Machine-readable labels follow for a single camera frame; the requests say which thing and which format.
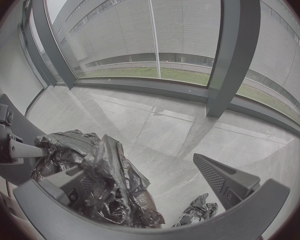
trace white wall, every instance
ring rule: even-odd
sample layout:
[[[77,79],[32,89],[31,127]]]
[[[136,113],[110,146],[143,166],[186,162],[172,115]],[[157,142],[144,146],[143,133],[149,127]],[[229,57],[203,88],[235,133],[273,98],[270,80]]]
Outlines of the white wall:
[[[17,32],[0,49],[0,89],[22,114],[42,90],[24,56]]]

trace trash bag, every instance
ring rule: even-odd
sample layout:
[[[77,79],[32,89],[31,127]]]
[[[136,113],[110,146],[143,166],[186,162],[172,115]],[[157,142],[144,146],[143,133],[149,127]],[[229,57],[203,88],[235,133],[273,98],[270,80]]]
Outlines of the trash bag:
[[[90,191],[78,208],[81,214],[130,227],[164,224],[147,191],[149,180],[125,158],[120,142],[73,130],[39,136],[35,145],[48,150],[32,170],[31,178],[37,182],[75,165],[84,170]]]
[[[201,220],[214,217],[218,211],[218,205],[214,203],[206,203],[208,193],[198,196],[186,208],[179,220],[173,227],[178,227],[187,224],[195,224]]]

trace green lawn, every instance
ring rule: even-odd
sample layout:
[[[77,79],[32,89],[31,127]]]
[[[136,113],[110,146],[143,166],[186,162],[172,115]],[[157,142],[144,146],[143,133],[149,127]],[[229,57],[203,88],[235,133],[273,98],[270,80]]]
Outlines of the green lawn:
[[[191,71],[183,71],[170,68],[161,68],[161,78],[169,80],[177,80],[193,84],[206,86],[210,75]],[[78,78],[96,78],[96,77],[144,77],[158,78],[157,69],[155,67],[136,67],[136,68],[120,68],[120,69],[103,69],[80,73]],[[237,94],[244,97],[261,102],[269,107],[272,107],[281,113],[285,114],[300,125],[300,115],[294,112],[287,105],[277,100],[276,98],[265,94],[262,91],[241,85]]]

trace glass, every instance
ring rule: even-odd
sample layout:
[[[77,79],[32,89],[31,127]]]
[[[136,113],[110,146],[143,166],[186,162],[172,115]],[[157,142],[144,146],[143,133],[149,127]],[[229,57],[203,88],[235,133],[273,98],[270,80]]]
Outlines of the glass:
[[[300,27],[280,0],[271,4],[285,10],[276,11],[260,0],[259,40],[237,94],[274,108],[300,125]],[[276,22],[287,34],[277,31]]]
[[[30,12],[30,17],[29,17],[29,25],[30,25],[33,40],[36,43],[36,46],[38,48],[38,51],[40,52],[41,58],[43,59],[44,63],[46,64],[47,68],[49,69],[49,71],[53,75],[53,77],[56,79],[56,81],[57,82],[62,81],[62,78],[60,77],[56,68],[51,63],[50,59],[48,58],[48,55],[46,54],[46,52],[44,50],[44,47],[42,46],[42,43],[40,41],[37,29],[36,29],[35,20],[33,18],[32,9]]]
[[[158,77],[148,0],[73,1],[80,0],[64,0],[60,12],[57,0],[47,0],[47,7],[54,32],[63,30],[56,40],[77,78]],[[161,78],[206,86],[220,0],[152,0],[152,9]]]

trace concrete floor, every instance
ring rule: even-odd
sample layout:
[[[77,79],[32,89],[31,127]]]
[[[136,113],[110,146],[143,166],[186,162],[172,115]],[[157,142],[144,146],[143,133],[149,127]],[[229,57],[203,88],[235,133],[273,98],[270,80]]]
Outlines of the concrete floor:
[[[120,141],[125,156],[152,183],[148,190],[169,228],[198,195],[225,210],[194,163],[193,153],[273,178],[291,192],[265,239],[287,218],[300,198],[300,138],[261,120],[225,111],[205,117],[196,102],[101,88],[48,87],[27,118],[45,133],[79,129]]]

